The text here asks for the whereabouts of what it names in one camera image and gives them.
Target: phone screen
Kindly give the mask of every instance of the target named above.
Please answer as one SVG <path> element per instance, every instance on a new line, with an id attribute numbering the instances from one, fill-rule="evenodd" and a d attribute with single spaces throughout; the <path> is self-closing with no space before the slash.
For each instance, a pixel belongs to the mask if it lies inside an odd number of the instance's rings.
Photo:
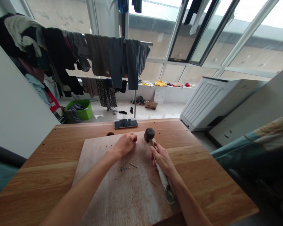
<path id="1" fill-rule="evenodd" d="M 135 127 L 138 126 L 136 119 L 119 119 L 114 121 L 114 128 L 127 128 L 127 127 Z"/>

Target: wooden cutting board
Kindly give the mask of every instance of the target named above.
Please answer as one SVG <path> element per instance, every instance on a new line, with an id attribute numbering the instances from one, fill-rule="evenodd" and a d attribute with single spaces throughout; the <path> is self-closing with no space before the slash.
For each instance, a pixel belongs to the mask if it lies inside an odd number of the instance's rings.
<path id="1" fill-rule="evenodd" d="M 135 133 L 135 148 L 109 170 L 81 225 L 153 225 L 180 212 L 178 202 L 172 205 L 167 202 L 158 172 L 152 166 L 150 145 L 143 139 L 144 133 Z M 72 186 L 122 135 L 85 140 Z M 122 166 L 130 169 L 119 172 Z"/>

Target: hand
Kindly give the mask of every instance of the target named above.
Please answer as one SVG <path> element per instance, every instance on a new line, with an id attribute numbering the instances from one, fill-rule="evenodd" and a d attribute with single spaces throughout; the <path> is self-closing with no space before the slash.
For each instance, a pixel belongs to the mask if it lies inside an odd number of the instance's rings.
<path id="1" fill-rule="evenodd" d="M 177 171 L 172 163 L 172 160 L 169 154 L 167 153 L 166 149 L 164 149 L 159 143 L 154 142 L 154 145 L 158 148 L 158 149 L 155 149 L 152 146 L 150 146 L 150 149 L 152 152 L 151 159 L 152 159 L 154 168 L 157 169 L 153 155 L 156 158 L 157 164 L 160 166 L 161 170 L 166 174 L 166 176 L 168 178 L 173 177 L 174 174 L 177 173 Z"/>
<path id="2" fill-rule="evenodd" d="M 136 141 L 136 134 L 132 132 L 126 133 L 116 142 L 111 151 L 115 153 L 118 158 L 122 158 L 135 147 Z"/>

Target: green laundry basket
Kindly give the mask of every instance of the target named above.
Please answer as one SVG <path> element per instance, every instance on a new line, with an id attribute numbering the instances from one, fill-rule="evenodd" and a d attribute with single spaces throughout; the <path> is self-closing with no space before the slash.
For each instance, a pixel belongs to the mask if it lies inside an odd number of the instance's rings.
<path id="1" fill-rule="evenodd" d="M 74 105 L 75 103 L 78 103 L 80 105 L 82 105 L 84 108 L 88 108 L 88 110 L 78 110 L 77 113 L 78 113 L 78 117 L 79 119 L 81 120 L 88 120 L 91 118 L 92 116 L 92 109 L 91 109 L 91 103 L 90 103 L 90 100 L 74 100 L 74 101 L 71 101 L 67 107 L 65 108 L 65 112 L 67 112 L 68 108 L 71 106 L 71 105 Z"/>

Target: white floor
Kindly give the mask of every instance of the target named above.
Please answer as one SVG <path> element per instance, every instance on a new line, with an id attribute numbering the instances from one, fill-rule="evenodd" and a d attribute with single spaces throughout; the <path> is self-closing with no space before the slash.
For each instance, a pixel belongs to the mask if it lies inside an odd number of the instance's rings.
<path id="1" fill-rule="evenodd" d="M 59 100 L 61 106 L 66 107 L 70 100 Z M 185 107 L 185 103 L 163 103 L 158 104 L 156 110 L 145 108 L 145 106 L 137 105 L 136 106 L 136 119 L 163 119 L 163 118 L 179 118 L 181 111 Z M 107 108 L 102 107 L 100 101 L 91 100 L 92 116 L 90 120 L 85 120 L 82 123 L 90 122 L 107 122 L 114 121 L 117 119 L 130 119 L 134 118 L 134 113 L 130 113 L 130 108 L 134 104 L 131 104 L 128 101 L 118 101 L 116 109 L 118 111 L 125 111 L 128 115 L 117 113 L 113 114 L 113 110 L 107 111 Z"/>

